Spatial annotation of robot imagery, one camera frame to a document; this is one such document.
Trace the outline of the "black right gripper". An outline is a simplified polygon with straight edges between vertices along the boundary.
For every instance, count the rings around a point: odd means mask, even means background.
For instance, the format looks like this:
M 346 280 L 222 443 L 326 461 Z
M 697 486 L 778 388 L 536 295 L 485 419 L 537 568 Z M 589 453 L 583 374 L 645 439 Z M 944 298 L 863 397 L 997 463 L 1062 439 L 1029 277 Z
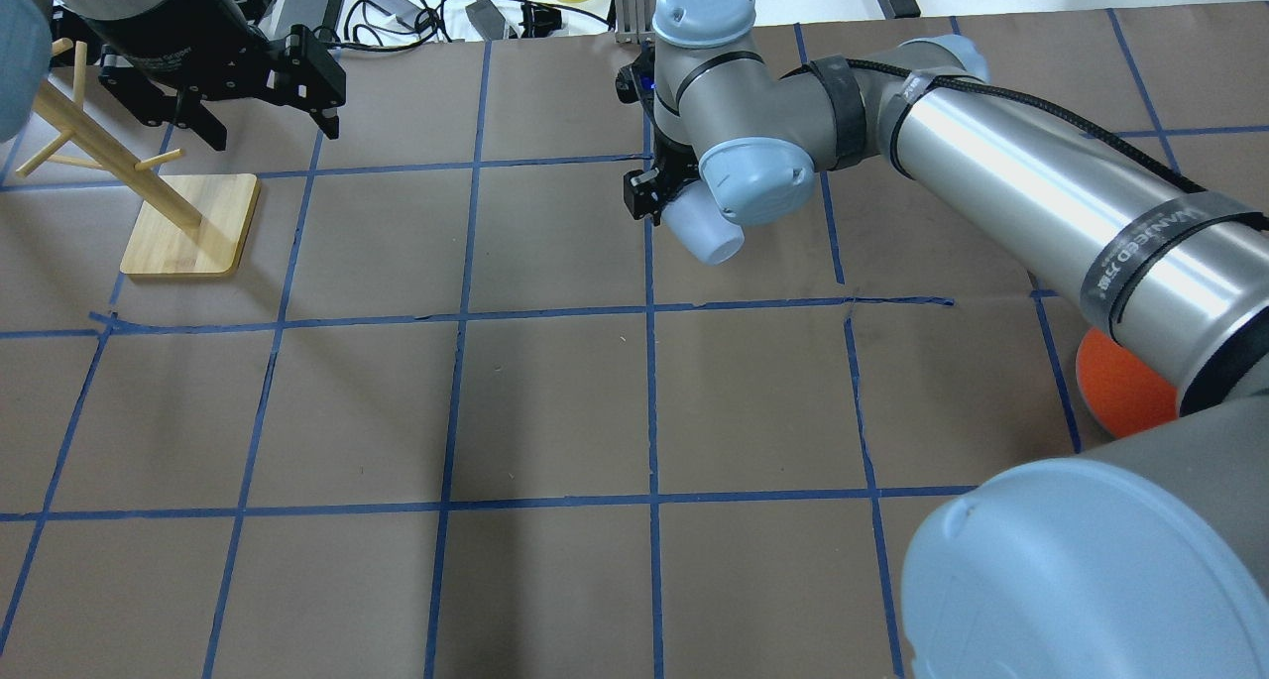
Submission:
M 700 173 L 692 146 L 666 135 L 654 135 L 652 154 L 651 169 L 623 174 L 623 204 L 634 221 L 660 226 L 666 206 L 662 199 L 675 199 L 684 187 L 700 180 Z

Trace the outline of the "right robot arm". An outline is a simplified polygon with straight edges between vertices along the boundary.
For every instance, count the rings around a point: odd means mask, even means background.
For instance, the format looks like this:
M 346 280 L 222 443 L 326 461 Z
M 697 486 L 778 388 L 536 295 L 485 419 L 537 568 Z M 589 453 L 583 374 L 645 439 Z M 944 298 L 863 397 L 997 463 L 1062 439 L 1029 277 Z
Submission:
M 1264 678 L 1266 214 L 1052 102 L 961 36 L 775 77 L 755 0 L 654 0 L 615 90 L 654 127 L 634 218 L 709 265 L 868 157 L 920 183 L 1178 390 L 1178 418 L 997 473 L 915 531 L 920 678 Z

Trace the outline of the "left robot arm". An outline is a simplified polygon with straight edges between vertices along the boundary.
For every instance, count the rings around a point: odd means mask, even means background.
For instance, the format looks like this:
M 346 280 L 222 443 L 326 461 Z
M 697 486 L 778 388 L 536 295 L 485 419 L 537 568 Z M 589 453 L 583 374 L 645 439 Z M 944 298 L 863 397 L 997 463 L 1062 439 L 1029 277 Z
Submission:
M 99 81 L 140 123 L 175 124 L 221 151 L 208 102 L 258 99 L 340 133 L 346 74 L 332 56 L 344 0 L 3 0 L 3 138 L 36 107 L 52 63 L 55 3 L 102 42 Z

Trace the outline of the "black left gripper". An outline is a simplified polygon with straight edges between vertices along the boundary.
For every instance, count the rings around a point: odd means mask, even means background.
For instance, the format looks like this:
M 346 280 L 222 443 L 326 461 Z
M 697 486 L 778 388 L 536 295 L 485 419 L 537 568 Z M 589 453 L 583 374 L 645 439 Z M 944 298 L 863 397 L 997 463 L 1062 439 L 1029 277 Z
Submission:
M 255 99 L 293 107 L 311 115 L 326 140 L 338 140 L 346 74 L 331 46 L 305 25 L 293 25 L 278 41 L 251 42 L 223 57 L 187 56 L 181 70 L 159 74 L 105 47 L 99 82 L 140 123 L 192 131 L 216 152 L 226 150 L 227 131 L 209 102 Z

